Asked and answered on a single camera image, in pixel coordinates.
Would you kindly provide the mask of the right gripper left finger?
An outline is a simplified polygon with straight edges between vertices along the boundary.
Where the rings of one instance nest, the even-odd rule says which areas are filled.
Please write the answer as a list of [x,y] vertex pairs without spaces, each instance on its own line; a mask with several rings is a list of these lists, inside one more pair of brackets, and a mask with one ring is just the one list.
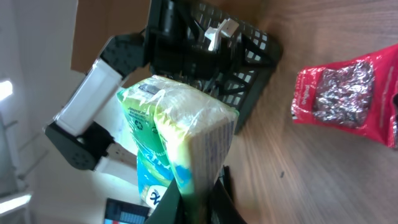
[[182,197],[175,179],[145,224],[182,224]]

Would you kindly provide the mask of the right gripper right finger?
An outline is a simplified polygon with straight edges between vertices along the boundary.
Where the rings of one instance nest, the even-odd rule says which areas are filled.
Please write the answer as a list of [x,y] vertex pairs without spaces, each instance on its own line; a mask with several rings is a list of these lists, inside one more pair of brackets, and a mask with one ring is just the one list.
[[210,223],[246,224],[220,180],[216,181],[210,194]]

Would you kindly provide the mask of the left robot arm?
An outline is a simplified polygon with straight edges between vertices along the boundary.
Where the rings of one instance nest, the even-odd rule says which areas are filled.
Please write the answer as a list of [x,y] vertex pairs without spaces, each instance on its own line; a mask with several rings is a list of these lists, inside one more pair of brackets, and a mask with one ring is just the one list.
[[78,170],[122,173],[137,169],[136,155],[116,142],[95,117],[138,68],[210,79],[225,50],[230,19],[204,27],[194,18],[195,1],[151,1],[140,32],[109,38],[82,83],[45,129],[64,159]]

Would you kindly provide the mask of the red snack bag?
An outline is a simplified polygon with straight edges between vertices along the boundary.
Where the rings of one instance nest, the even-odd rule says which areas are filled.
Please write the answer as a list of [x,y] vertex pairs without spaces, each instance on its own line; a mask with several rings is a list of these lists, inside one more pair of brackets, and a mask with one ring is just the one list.
[[295,123],[316,124],[397,147],[397,46],[298,72]]

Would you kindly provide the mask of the green tissue pack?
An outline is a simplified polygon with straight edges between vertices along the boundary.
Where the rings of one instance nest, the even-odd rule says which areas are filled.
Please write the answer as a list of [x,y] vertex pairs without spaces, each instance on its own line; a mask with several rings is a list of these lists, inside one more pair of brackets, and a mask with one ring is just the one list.
[[175,180],[188,222],[205,223],[208,195],[231,147],[238,111],[157,75],[116,96],[138,148],[139,190]]

